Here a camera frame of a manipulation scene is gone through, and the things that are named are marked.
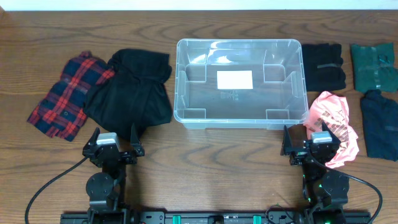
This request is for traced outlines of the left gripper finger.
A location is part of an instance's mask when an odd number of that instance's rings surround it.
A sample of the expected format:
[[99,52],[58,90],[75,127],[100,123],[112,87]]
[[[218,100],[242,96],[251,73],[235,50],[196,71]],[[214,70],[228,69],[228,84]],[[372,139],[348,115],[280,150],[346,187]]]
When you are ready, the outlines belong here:
[[139,140],[139,136],[136,131],[135,124],[132,124],[131,126],[131,137],[130,137],[130,145],[136,152],[141,152],[142,151],[142,145]]
[[88,141],[88,145],[89,146],[96,145],[96,141],[99,135],[100,135],[100,129],[96,128]]

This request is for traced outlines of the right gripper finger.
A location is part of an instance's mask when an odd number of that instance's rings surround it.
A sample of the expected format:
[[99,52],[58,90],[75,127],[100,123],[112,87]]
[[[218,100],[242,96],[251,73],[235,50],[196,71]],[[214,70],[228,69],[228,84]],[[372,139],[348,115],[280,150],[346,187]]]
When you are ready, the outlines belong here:
[[339,138],[331,131],[331,129],[327,126],[326,122],[322,122],[322,131],[325,133],[328,133],[328,136],[330,137],[329,142],[334,144],[334,145],[339,145],[340,140]]
[[282,146],[280,150],[281,155],[289,155],[293,151],[293,145],[290,138],[289,130],[287,126],[284,126],[284,137],[282,141]]

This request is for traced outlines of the pink printed shirt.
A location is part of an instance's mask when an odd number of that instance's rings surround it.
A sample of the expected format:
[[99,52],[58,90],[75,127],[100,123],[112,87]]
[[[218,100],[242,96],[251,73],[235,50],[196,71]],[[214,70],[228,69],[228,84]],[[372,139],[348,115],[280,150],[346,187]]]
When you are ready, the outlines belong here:
[[322,130],[322,122],[325,122],[341,141],[336,155],[325,165],[334,169],[344,166],[345,162],[354,161],[359,152],[358,135],[349,125],[349,106],[346,97],[323,91],[315,99],[309,109],[308,119],[303,124],[309,139],[312,133]]

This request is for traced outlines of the navy cloth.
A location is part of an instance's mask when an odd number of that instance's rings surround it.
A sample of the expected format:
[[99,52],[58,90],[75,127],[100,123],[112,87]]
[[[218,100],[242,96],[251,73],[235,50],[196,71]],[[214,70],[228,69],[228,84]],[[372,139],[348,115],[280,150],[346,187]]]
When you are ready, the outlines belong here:
[[380,90],[369,90],[360,101],[367,156],[397,161],[397,102]]

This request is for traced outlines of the black taped cloth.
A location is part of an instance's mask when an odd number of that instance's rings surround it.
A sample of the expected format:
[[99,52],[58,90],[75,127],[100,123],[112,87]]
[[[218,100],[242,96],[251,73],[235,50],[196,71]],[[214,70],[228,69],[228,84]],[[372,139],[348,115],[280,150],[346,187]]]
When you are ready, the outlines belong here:
[[335,91],[346,88],[342,69],[341,44],[302,45],[303,66],[307,91]]

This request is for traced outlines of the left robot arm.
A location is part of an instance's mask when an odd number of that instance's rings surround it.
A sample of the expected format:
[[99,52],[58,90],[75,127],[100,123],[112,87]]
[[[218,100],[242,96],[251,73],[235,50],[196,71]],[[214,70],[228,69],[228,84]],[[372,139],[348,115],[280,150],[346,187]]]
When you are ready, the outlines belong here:
[[83,156],[101,169],[86,183],[90,198],[85,223],[138,224],[139,213],[124,202],[126,166],[137,163],[145,155],[141,143],[132,144],[130,151],[119,150],[116,133],[100,133],[96,128],[82,150]]

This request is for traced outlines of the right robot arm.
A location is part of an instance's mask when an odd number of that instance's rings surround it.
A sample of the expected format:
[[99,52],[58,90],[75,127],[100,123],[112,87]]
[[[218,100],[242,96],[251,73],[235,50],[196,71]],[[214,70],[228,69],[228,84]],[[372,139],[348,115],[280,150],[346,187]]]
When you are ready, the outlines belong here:
[[321,131],[312,133],[302,147],[294,147],[288,127],[284,127],[280,154],[289,156],[290,165],[302,168],[302,193],[310,204],[291,217],[294,223],[346,223],[343,205],[348,202],[349,180],[326,166],[340,144],[338,137],[322,123]]

